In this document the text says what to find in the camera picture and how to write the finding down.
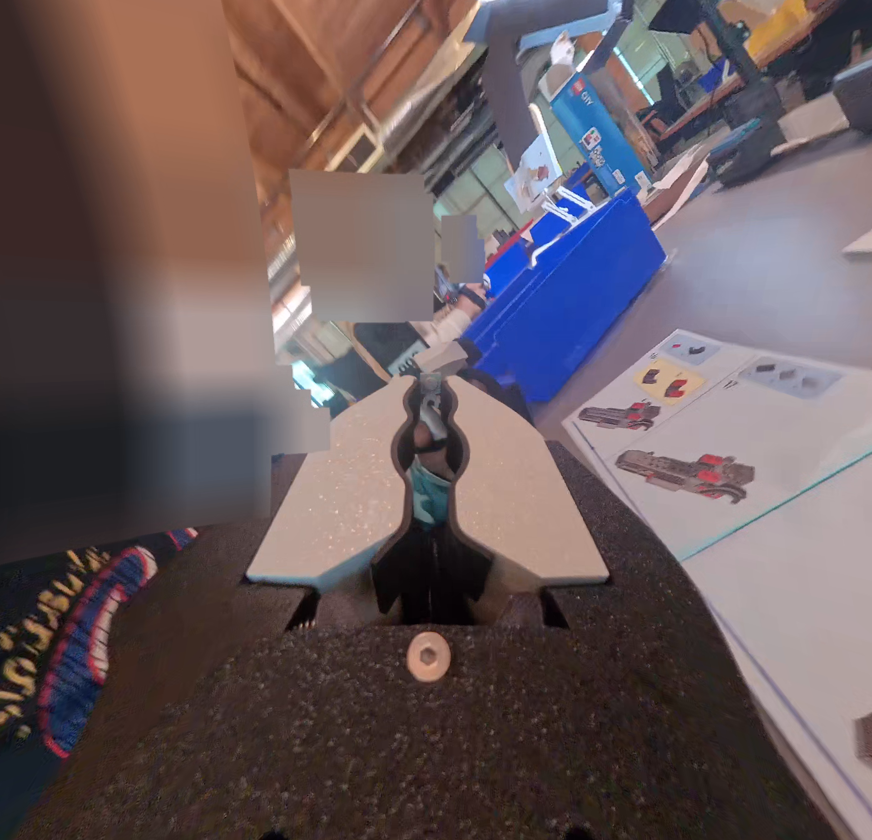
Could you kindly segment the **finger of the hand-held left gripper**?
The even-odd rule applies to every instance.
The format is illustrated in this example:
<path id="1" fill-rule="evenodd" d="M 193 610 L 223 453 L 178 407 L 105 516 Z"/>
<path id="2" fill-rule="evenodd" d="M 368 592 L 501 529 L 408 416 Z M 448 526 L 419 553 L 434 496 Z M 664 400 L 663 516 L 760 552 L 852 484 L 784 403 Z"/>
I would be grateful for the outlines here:
<path id="1" fill-rule="evenodd" d="M 424 375 L 454 376 L 467 366 L 469 354 L 459 341 L 442 342 L 424 350 Z"/>

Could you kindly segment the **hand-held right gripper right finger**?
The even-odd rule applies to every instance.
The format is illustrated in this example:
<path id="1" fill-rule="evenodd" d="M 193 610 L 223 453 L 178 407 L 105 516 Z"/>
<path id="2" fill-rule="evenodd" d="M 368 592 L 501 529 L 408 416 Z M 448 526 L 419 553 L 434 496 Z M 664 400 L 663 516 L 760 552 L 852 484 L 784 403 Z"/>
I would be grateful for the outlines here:
<path id="1" fill-rule="evenodd" d="M 448 481 L 448 584 L 474 625 L 509 611 L 543 624 L 543 596 L 600 586 L 609 569 L 542 435 L 516 411 L 460 377 L 441 387 Z"/>

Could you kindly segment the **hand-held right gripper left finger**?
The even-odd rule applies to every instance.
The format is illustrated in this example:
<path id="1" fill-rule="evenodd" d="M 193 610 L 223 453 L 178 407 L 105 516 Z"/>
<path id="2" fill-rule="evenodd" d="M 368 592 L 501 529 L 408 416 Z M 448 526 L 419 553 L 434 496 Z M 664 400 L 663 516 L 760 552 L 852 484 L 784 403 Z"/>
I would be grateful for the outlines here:
<path id="1" fill-rule="evenodd" d="M 425 537 L 408 475 L 418 382 L 392 380 L 330 425 L 305 456 L 247 568 L 247 582 L 289 586 L 326 627 L 399 626 L 420 598 Z"/>

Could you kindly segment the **blue plastic bin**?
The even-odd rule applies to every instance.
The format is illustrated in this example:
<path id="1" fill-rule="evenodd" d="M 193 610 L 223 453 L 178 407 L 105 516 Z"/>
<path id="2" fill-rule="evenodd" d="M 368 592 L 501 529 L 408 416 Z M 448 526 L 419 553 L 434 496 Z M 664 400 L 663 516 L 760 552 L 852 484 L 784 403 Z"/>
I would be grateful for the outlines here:
<path id="1" fill-rule="evenodd" d="M 480 371 L 547 402 L 660 271 L 666 254 L 637 198 L 624 193 L 561 234 L 466 332 Z"/>

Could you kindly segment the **person's left forearm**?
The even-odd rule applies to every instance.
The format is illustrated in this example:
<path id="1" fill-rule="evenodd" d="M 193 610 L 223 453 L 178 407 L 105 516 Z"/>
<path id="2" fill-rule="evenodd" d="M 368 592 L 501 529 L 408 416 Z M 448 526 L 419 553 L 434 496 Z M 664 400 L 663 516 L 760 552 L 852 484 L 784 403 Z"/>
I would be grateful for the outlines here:
<path id="1" fill-rule="evenodd" d="M 408 475 L 412 489 L 412 515 L 424 531 L 445 525 L 449 518 L 449 502 L 453 479 L 426 468 L 416 456 Z"/>

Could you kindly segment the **person's left hand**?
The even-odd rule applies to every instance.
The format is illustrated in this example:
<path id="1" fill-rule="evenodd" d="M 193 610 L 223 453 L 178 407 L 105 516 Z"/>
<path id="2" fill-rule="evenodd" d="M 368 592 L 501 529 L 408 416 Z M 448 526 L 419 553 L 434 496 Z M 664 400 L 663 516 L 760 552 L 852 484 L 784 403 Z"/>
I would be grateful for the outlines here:
<path id="1" fill-rule="evenodd" d="M 448 463 L 447 441 L 435 440 L 423 421 L 415 425 L 412 441 L 420 466 L 432 475 L 451 481 L 454 472 Z"/>

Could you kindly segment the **open instruction booklet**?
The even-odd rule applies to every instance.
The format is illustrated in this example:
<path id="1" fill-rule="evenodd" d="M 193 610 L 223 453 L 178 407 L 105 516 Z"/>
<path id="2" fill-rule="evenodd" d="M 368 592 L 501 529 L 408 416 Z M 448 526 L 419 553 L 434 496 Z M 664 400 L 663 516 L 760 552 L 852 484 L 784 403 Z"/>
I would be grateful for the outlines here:
<path id="1" fill-rule="evenodd" d="M 870 838 L 870 371 L 676 330 L 563 425 L 684 568 L 830 807 Z"/>

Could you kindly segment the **blue toy set box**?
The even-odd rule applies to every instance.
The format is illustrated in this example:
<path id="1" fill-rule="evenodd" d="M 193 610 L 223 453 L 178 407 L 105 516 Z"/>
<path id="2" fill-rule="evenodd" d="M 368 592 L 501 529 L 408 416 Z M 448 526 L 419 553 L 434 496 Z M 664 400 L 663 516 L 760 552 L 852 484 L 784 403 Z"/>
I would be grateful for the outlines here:
<path id="1" fill-rule="evenodd" d="M 610 198 L 621 192 L 648 191 L 647 170 L 587 76 L 575 71 L 555 93 L 550 107 Z"/>

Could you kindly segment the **black tripod stand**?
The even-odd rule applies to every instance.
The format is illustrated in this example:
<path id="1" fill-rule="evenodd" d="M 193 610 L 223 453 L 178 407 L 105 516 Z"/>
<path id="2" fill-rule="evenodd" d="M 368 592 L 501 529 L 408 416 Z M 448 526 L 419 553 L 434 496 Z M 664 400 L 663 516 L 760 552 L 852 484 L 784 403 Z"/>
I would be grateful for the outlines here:
<path id="1" fill-rule="evenodd" d="M 713 178 L 733 188 L 769 167 L 772 150 L 784 138 L 779 119 L 785 110 L 775 85 L 748 54 L 741 32 L 719 11 L 718 0 L 664 0 L 649 22 L 649 30 L 672 35 L 690 35 L 699 27 L 709 30 L 739 81 L 721 104 L 732 129 L 707 158 Z"/>

